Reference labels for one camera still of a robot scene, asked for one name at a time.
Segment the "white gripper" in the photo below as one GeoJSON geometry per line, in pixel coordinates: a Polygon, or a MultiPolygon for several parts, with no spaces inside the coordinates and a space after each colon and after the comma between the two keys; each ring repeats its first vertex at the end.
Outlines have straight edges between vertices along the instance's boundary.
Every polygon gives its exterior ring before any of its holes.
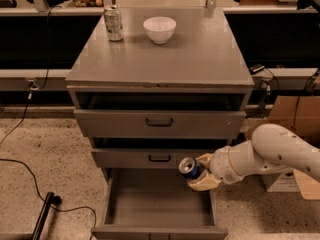
{"type": "Polygon", "coordinates": [[[226,146],[213,154],[205,153],[197,157],[196,161],[206,169],[197,179],[188,179],[188,186],[195,191],[208,191],[217,188],[220,183],[234,184],[242,181],[243,176],[238,174],[231,163],[230,151],[231,147],[226,146]]]}

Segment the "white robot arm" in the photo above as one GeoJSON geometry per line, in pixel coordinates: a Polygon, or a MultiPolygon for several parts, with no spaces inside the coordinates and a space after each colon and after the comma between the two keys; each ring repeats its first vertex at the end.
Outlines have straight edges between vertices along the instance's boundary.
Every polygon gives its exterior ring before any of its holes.
{"type": "Polygon", "coordinates": [[[220,184],[234,184],[249,175],[269,175],[298,170],[320,181],[320,150],[277,124],[262,124],[251,138],[235,146],[196,158],[204,170],[187,184],[195,191],[207,191],[220,184]]]}

